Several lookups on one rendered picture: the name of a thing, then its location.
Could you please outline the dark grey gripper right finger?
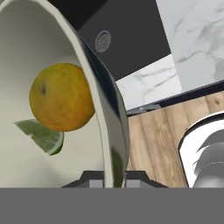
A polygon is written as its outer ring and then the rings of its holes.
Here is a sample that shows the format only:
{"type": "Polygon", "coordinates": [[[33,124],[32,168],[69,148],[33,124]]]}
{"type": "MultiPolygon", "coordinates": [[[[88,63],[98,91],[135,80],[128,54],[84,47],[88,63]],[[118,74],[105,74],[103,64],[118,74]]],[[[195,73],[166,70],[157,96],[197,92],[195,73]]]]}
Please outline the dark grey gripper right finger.
{"type": "Polygon", "coordinates": [[[124,186],[126,188],[166,188],[166,185],[150,179],[145,171],[126,171],[124,186]]]}

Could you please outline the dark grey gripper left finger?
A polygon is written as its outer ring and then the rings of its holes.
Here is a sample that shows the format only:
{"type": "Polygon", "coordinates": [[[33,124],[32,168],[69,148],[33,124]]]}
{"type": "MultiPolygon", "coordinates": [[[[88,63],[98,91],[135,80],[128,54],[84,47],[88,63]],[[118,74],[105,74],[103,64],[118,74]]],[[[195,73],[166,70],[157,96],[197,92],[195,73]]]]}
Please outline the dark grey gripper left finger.
{"type": "Polygon", "coordinates": [[[84,171],[79,179],[64,185],[64,187],[103,188],[104,171],[84,171]]]}

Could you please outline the white bowl with dark outside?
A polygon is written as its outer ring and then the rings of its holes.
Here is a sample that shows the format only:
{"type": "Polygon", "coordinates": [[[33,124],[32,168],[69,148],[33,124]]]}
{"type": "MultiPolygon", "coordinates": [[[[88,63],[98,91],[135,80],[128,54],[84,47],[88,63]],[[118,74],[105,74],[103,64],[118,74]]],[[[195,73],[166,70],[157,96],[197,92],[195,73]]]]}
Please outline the white bowl with dark outside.
{"type": "Polygon", "coordinates": [[[84,171],[98,186],[124,180],[130,134],[123,98],[113,76],[60,11],[48,0],[0,3],[0,187],[62,187],[84,171]],[[56,63],[81,67],[94,115],[59,138],[54,153],[36,138],[29,92],[34,79],[56,63]]]}

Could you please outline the green lemon wedge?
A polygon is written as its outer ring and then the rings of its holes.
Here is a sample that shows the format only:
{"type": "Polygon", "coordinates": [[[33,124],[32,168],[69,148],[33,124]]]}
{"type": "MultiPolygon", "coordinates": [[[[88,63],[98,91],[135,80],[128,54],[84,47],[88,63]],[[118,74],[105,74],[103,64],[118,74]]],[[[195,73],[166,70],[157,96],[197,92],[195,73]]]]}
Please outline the green lemon wedge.
{"type": "Polygon", "coordinates": [[[64,133],[51,130],[35,119],[22,120],[14,124],[48,156],[61,152],[64,143],[64,133]]]}

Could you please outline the orange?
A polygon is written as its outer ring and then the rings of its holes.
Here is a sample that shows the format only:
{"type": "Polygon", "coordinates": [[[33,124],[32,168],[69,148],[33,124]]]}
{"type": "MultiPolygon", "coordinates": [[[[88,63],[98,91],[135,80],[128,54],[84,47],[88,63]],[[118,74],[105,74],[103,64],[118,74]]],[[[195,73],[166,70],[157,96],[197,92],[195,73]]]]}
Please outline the orange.
{"type": "Polygon", "coordinates": [[[85,126],[95,113],[81,67],[58,63],[41,71],[31,84],[31,112],[51,130],[68,132],[85,126]]]}

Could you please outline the black sink with round drain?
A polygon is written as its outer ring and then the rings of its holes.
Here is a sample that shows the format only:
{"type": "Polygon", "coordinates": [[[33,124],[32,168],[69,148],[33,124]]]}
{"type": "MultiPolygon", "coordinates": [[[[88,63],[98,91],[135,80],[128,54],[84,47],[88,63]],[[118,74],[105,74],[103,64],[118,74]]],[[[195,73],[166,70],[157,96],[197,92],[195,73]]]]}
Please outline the black sink with round drain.
{"type": "Polygon", "coordinates": [[[156,0],[48,0],[118,81],[171,53],[156,0]]]}

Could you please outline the white rounded object, black rim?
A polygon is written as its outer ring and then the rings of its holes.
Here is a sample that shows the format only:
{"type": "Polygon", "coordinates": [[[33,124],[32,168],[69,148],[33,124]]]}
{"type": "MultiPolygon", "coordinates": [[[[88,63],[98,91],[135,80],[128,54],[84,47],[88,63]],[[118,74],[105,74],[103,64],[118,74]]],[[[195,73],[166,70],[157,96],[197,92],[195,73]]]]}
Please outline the white rounded object, black rim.
{"type": "Polygon", "coordinates": [[[224,143],[224,110],[200,118],[182,136],[178,154],[188,187],[195,183],[196,165],[204,149],[219,142],[224,143]]]}

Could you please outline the dark blue cupboard front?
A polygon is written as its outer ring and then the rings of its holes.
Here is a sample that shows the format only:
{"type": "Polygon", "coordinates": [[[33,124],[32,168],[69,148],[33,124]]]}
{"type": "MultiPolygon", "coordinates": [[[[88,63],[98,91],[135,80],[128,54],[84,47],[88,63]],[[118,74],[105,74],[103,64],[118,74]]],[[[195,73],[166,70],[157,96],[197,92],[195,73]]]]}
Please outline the dark blue cupboard front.
{"type": "Polygon", "coordinates": [[[200,98],[205,95],[214,94],[224,90],[224,80],[217,81],[215,83],[206,85],[204,87],[199,87],[194,90],[186,91],[181,94],[174,95],[172,97],[165,98],[160,101],[155,101],[149,104],[159,104],[160,108],[169,107],[174,104],[181,102],[190,101],[196,98],[200,98]]]}

